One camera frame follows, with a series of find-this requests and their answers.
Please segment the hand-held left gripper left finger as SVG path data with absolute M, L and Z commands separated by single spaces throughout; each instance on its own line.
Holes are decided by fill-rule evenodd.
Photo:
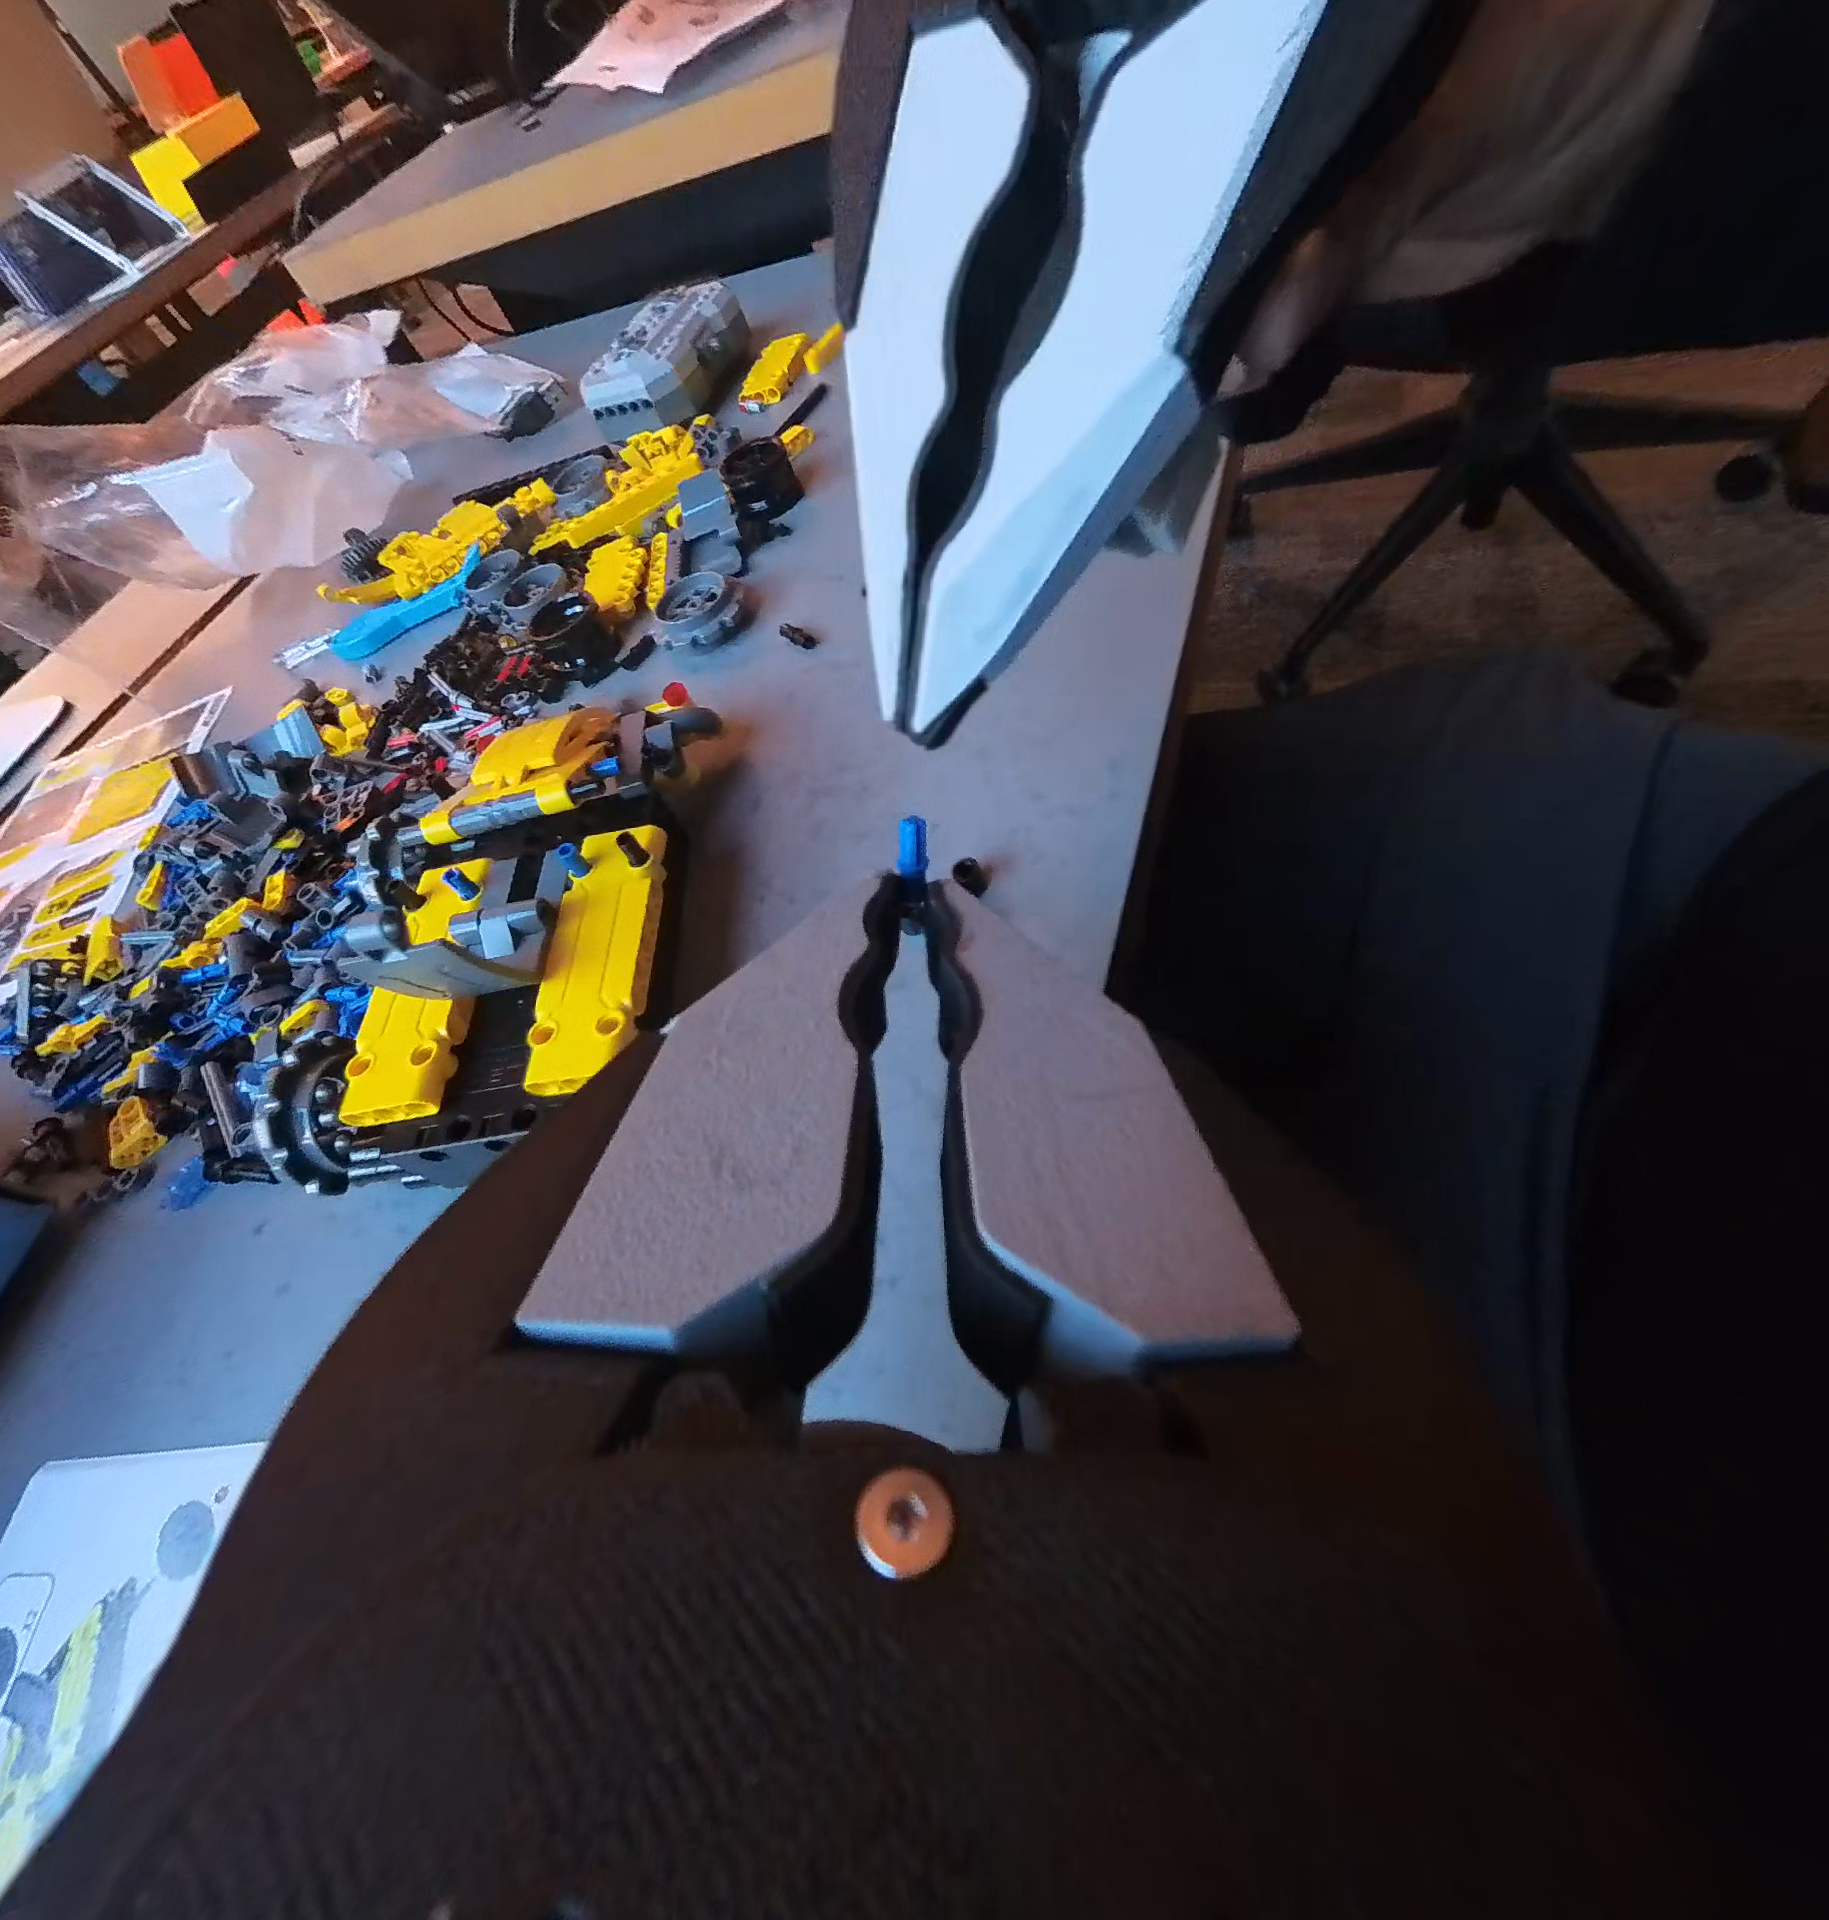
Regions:
M 625 1357 L 839 1357 L 872 1303 L 902 885 L 848 888 L 692 1004 L 516 1310 Z

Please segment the yellow toy brick car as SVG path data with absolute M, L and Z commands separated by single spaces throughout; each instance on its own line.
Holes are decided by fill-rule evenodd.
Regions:
M 497 733 L 420 816 L 385 814 L 325 948 L 345 1034 L 301 1022 L 245 1075 L 247 1172 L 340 1196 L 466 1187 L 662 1020 L 685 752 L 720 733 L 670 682 Z

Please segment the person's right forearm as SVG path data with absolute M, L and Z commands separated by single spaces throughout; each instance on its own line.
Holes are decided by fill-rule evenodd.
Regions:
M 1558 366 L 1829 339 L 1829 2 L 1717 4 L 1550 324 Z

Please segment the grey desk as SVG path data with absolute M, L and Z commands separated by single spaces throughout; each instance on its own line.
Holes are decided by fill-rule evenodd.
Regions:
M 933 866 L 978 858 L 998 911 L 1102 984 L 1166 728 L 1212 505 L 1179 555 L 1102 555 L 945 750 L 884 728 L 850 487 L 845 362 L 811 420 L 794 533 L 750 574 L 756 630 L 652 673 L 726 725 L 692 757 L 692 872 L 677 1005 L 886 863 L 923 814 Z M 819 637 L 787 646 L 780 621 Z M 902 953 L 878 1051 L 886 1169 L 861 1335 L 804 1398 L 813 1424 L 906 1428 L 988 1450 L 1000 1398 L 953 1349 L 933 1158 L 945 1075 L 923 964 Z M 149 1187 L 73 1213 L 0 1308 L 0 1539 L 27 1481 L 63 1458 L 180 1454 L 272 1436 L 356 1305 L 454 1196 L 385 1183 L 345 1199 L 225 1187 L 169 1213 Z

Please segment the person's right hand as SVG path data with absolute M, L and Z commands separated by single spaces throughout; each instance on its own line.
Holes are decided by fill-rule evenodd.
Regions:
M 1701 47 L 1708 2 L 1481 2 L 1414 119 L 1287 254 L 1215 397 L 1349 304 L 1432 301 L 1588 238 Z

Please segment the office chair base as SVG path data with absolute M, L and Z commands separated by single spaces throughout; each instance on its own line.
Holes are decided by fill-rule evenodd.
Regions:
M 1711 651 L 1707 623 L 1672 585 L 1632 525 L 1580 464 L 1585 451 L 1689 443 L 1772 445 L 1793 414 L 1751 405 L 1632 401 L 1562 394 L 1552 370 L 1524 350 L 1492 351 L 1469 373 L 1450 409 L 1378 435 L 1280 461 L 1240 483 L 1233 530 L 1248 525 L 1253 497 L 1296 494 L 1418 471 L 1419 490 L 1394 516 L 1343 584 L 1323 600 L 1284 654 L 1257 675 L 1266 704 L 1300 696 L 1323 646 L 1448 521 L 1490 530 L 1505 497 L 1526 501 L 1657 630 L 1660 638 L 1613 680 L 1613 692 L 1642 708 L 1672 708 Z

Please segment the printed paper sheet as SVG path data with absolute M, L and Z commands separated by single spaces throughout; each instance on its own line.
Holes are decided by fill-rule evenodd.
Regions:
M 547 86 L 662 95 L 687 64 L 785 9 L 787 2 L 625 2 Z

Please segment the pile of yellow beams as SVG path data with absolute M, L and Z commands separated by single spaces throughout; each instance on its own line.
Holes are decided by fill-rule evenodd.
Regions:
M 485 503 L 461 500 L 423 533 L 404 531 L 383 545 L 348 536 L 342 555 L 348 581 L 320 585 L 318 598 L 353 606 L 423 600 L 476 562 L 511 549 L 528 523 L 537 525 L 530 551 L 570 555 L 680 525 L 687 515 L 680 487 L 721 469 L 750 426 L 774 425 L 785 451 L 804 443 L 804 430 L 794 420 L 782 422 L 776 412 L 802 378 L 822 373 L 839 356 L 843 340 L 842 324 L 830 324 L 817 339 L 782 334 L 751 361 L 723 418 L 652 420 L 589 461 L 565 464 Z

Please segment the clear plastic bag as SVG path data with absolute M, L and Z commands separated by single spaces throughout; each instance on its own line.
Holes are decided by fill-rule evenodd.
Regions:
M 294 442 L 408 451 L 447 438 L 516 442 L 571 414 L 567 381 L 507 351 L 466 343 L 397 362 L 401 316 L 270 325 L 175 405 L 200 430 L 270 426 Z

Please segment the blue brick separator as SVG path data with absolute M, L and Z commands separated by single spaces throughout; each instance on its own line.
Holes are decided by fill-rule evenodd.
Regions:
M 332 637 L 329 651 L 338 660 L 371 660 L 401 637 L 454 616 L 463 606 L 463 598 L 465 581 L 461 574 L 452 574 L 420 596 L 365 609 Z

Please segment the sticker sheet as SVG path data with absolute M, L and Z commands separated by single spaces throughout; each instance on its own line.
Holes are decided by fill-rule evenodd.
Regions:
M 36 958 L 75 958 L 137 924 L 140 853 L 181 804 L 174 758 L 202 748 L 230 691 L 47 765 L 0 826 L 0 1005 Z

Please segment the crumpled plastic bag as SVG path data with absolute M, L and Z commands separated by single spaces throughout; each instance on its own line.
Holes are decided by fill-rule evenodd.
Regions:
M 0 425 L 0 508 L 44 557 L 139 585 L 215 587 L 318 569 L 388 518 L 397 451 L 291 440 L 268 425 Z

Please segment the yellow storage box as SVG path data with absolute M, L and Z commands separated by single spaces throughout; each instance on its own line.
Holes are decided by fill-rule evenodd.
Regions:
M 190 183 L 250 145 L 258 134 L 254 110 L 236 90 L 137 148 L 130 166 L 144 193 L 169 219 L 181 228 L 202 228 L 207 217 L 197 208 Z

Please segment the instruction booklet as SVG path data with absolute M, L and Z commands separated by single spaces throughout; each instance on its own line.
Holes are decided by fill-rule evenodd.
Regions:
M 44 1463 L 0 1541 L 0 1898 L 181 1634 L 265 1443 Z

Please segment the clear acrylic box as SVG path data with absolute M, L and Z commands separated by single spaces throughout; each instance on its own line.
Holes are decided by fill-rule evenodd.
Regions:
M 0 288 L 43 320 L 133 285 L 192 238 L 137 183 L 85 155 L 65 155 L 15 190 L 0 217 Z

